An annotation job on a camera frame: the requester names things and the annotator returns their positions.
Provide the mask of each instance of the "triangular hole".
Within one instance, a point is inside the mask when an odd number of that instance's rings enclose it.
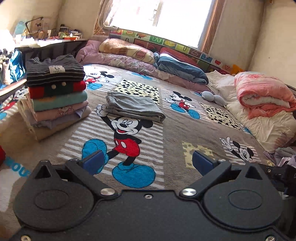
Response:
[[[39,172],[37,173],[35,179],[40,179],[40,178],[48,178],[51,177],[48,169],[46,166],[43,166],[40,168]]]
[[[249,167],[249,170],[246,174],[246,178],[262,180],[262,177],[260,176],[259,172],[255,167]]]

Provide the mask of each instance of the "window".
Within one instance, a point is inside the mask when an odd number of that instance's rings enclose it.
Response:
[[[200,48],[214,0],[121,0],[112,25]]]

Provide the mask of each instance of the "wall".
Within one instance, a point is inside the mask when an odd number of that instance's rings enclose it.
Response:
[[[209,55],[228,65],[248,69],[263,12],[263,0],[226,0]]]
[[[296,88],[296,3],[267,4],[250,70],[276,76]]]
[[[99,6],[100,0],[62,0],[57,26],[65,24],[79,29],[83,38],[89,39],[93,34]]]
[[[0,4],[0,29],[12,34],[20,20],[31,20],[33,16],[51,17],[50,27],[55,28],[62,0],[4,0]]]

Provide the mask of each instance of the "curtain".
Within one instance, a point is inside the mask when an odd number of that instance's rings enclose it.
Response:
[[[109,35],[110,30],[118,29],[111,23],[119,3],[120,0],[101,0],[94,35]]]

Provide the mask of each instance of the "silver bolt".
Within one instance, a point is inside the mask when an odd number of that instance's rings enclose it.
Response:
[[[31,238],[27,235],[23,235],[21,238],[20,238],[21,241],[31,241]]]
[[[274,236],[268,236],[265,241],[276,241],[276,238]]]
[[[101,194],[104,196],[111,196],[111,195],[115,194],[115,190],[112,188],[103,188],[101,190]]]
[[[193,188],[185,188],[181,191],[184,196],[194,196],[196,194],[196,190]]]
[[[153,196],[151,195],[151,194],[147,194],[147,195],[145,195],[144,196],[146,199],[151,199],[151,198],[153,198]]]

